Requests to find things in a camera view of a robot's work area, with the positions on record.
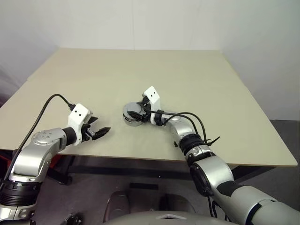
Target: beige table surface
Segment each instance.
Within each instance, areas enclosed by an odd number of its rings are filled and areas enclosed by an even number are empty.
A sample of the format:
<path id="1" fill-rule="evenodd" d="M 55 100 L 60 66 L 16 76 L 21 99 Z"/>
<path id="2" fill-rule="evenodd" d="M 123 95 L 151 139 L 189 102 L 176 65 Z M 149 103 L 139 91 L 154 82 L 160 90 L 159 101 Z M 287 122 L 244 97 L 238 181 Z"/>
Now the beige table surface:
<path id="1" fill-rule="evenodd" d="M 219 51 L 59 49 L 0 108 L 0 148 L 15 149 L 54 93 L 99 117 L 104 137 L 69 146 L 62 154 L 184 160 L 164 127 L 130 127 L 123 106 L 154 86 L 164 110 L 188 111 L 204 122 L 212 150 L 231 165 L 292 166 L 297 162 Z M 56 98 L 36 131 L 64 128 L 70 111 Z"/>

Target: table leg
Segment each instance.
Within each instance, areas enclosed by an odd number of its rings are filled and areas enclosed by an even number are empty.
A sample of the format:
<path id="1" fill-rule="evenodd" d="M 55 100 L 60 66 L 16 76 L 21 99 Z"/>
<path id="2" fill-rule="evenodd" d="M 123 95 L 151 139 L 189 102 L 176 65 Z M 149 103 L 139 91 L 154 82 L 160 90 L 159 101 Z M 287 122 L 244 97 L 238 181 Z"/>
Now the table leg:
<path id="1" fill-rule="evenodd" d="M 234 180 L 238 183 L 253 178 L 259 174 L 267 172 L 275 168 L 274 166 L 250 166 L 250 165 L 239 165 L 232 169 Z"/>
<path id="2" fill-rule="evenodd" d="M 52 168 L 49 168 L 47 171 L 47 176 L 54 180 L 57 180 L 60 184 L 68 185 L 71 183 L 71 178 L 68 175 L 65 175 L 61 172 L 58 172 Z"/>
<path id="3" fill-rule="evenodd" d="M 75 156 L 63 156 L 63 165 L 60 172 L 64 175 L 68 175 L 69 167 L 73 164 Z"/>

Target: wire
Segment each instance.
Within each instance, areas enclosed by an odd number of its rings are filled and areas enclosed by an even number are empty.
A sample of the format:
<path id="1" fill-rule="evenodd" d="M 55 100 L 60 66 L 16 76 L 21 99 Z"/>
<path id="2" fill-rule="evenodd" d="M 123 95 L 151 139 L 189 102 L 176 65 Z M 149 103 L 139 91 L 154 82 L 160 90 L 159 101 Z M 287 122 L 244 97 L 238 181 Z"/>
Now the wire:
<path id="1" fill-rule="evenodd" d="M 188 114 L 188 115 L 192 115 L 192 116 L 196 117 L 196 119 L 199 121 L 199 123 L 200 123 L 200 125 L 201 125 L 201 128 L 202 128 L 204 142 L 205 142 L 205 144 L 207 144 L 207 138 L 206 138 L 205 127 L 204 127 L 204 124 L 202 123 L 201 119 L 200 119 L 197 115 L 195 115 L 195 114 L 193 114 L 193 113 L 191 113 L 191 112 L 180 112 L 180 113 L 177 113 L 177 115 L 182 115 L 182 114 Z M 165 125 L 170 119 L 172 119 L 172 118 L 175 117 L 175 116 L 176 116 L 176 115 L 173 115 L 173 116 L 169 117 L 169 118 L 163 123 L 163 125 Z"/>
<path id="2" fill-rule="evenodd" d="M 143 106 L 143 104 L 139 104 L 139 105 L 143 108 L 143 110 L 145 110 L 146 112 L 149 112 L 149 113 L 156 113 L 156 114 L 161 114 L 161 115 L 171 115 L 171 116 L 174 116 L 174 117 L 175 117 L 175 116 L 179 116 L 179 117 L 186 118 L 186 119 L 188 119 L 188 120 L 192 123 L 193 128 L 194 128 L 194 130 L 195 130 L 195 133 L 198 134 L 198 130 L 197 130 L 197 128 L 196 128 L 196 125 L 195 125 L 194 121 L 193 121 L 191 118 L 189 118 L 188 116 L 181 115 L 180 113 L 152 111 L 152 110 L 150 110 L 150 109 L 147 109 L 145 106 Z"/>
<path id="3" fill-rule="evenodd" d="M 218 215 L 217 215 L 217 211 L 216 211 L 216 206 L 218 206 L 218 204 L 215 202 L 215 201 L 212 201 L 212 210 L 214 212 L 214 217 L 217 218 Z"/>
<path id="4" fill-rule="evenodd" d="M 211 202 L 210 202 L 210 197 L 209 197 L 209 196 L 207 196 L 207 200 L 208 200 L 208 207 L 209 207 L 209 209 L 210 209 L 210 216 L 211 216 L 211 217 L 214 217 L 213 214 L 212 214 Z"/>
<path id="5" fill-rule="evenodd" d="M 64 102 L 70 107 L 70 109 L 71 109 L 72 107 L 74 107 L 73 104 L 70 104 L 70 103 L 69 103 L 62 95 L 60 95 L 60 94 L 54 94 L 54 95 L 52 95 L 52 96 L 50 96 L 50 97 L 48 98 L 48 100 L 45 102 L 45 104 L 44 104 L 44 106 L 43 106 L 41 112 L 39 113 L 39 115 L 38 115 L 36 121 L 34 122 L 34 124 L 32 125 L 31 129 L 29 130 L 28 134 L 25 136 L 25 138 L 24 138 L 24 140 L 22 141 L 22 143 L 20 144 L 19 148 L 15 151 L 15 154 L 14 154 L 12 160 L 11 160 L 11 163 L 10 163 L 8 169 L 7 169 L 7 172 L 6 172 L 6 174 L 5 174 L 4 178 L 3 178 L 3 180 L 7 180 L 7 179 L 8 179 L 8 177 L 9 177 L 9 175 L 10 175 L 10 172 L 11 172 L 11 170 L 12 170 L 14 164 L 15 164 L 15 161 L 16 161 L 18 155 L 20 154 L 20 152 L 22 151 L 22 148 L 23 148 L 24 144 L 27 142 L 27 140 L 28 140 L 28 138 L 30 137 L 30 135 L 32 134 L 33 130 L 36 128 L 36 126 L 37 126 L 38 122 L 40 121 L 42 115 L 44 114 L 45 109 L 46 109 L 46 107 L 48 106 L 49 102 L 50 102 L 55 96 L 61 97 L 62 100 L 64 100 Z"/>
<path id="6" fill-rule="evenodd" d="M 226 214 L 225 214 L 225 219 L 224 220 L 231 222 L 230 218 Z"/>

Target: gray floor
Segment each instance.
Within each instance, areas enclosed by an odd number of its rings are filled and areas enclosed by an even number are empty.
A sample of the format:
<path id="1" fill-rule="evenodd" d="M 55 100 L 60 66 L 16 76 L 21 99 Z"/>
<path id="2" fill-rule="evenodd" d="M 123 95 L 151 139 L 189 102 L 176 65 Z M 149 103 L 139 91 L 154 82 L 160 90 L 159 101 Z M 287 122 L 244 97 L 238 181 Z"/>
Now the gray floor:
<path id="1" fill-rule="evenodd" d="M 274 120 L 272 124 L 299 163 L 299 122 Z M 78 157 L 75 164 L 188 172 L 185 163 L 160 161 Z M 279 201 L 299 210 L 299 174 L 299 167 L 275 168 L 249 179 L 243 184 L 259 188 Z M 81 212 L 84 215 L 84 224 L 86 225 L 102 224 L 106 202 L 110 194 L 118 190 L 127 190 L 130 182 L 158 184 L 157 195 L 171 193 L 184 196 L 191 202 L 197 213 L 209 215 L 207 200 L 197 193 L 192 181 L 90 174 L 73 174 L 72 177 L 73 183 L 70 186 L 59 185 L 56 181 L 46 179 L 38 198 L 38 208 L 34 216 L 37 224 L 59 225 L 70 212 Z M 223 218 L 224 215 L 221 211 L 218 211 L 218 214 Z"/>

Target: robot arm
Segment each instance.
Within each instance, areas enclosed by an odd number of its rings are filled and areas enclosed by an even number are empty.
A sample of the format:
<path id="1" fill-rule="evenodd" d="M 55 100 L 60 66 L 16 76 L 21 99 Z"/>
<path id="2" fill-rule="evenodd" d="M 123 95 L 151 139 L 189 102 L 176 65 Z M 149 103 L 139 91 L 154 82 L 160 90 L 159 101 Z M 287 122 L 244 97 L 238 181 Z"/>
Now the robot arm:
<path id="1" fill-rule="evenodd" d="M 67 128 L 55 128 L 34 134 L 12 167 L 8 180 L 3 180 L 0 192 L 1 224 L 35 224 L 36 200 L 48 171 L 51 159 L 68 145 L 78 145 L 90 137 L 96 140 L 110 127 L 98 132 L 90 131 L 90 124 L 97 120 L 82 104 L 77 104 L 68 117 Z"/>
<path id="2" fill-rule="evenodd" d="M 124 119 L 129 125 L 150 121 L 161 126 L 170 118 L 162 113 L 157 91 L 150 87 L 143 101 L 124 107 Z M 229 166 L 195 133 L 187 120 L 175 116 L 166 126 L 185 156 L 198 192 L 212 197 L 228 217 L 240 225 L 298 225 L 300 213 L 278 202 L 264 192 L 242 186 L 233 179 Z"/>

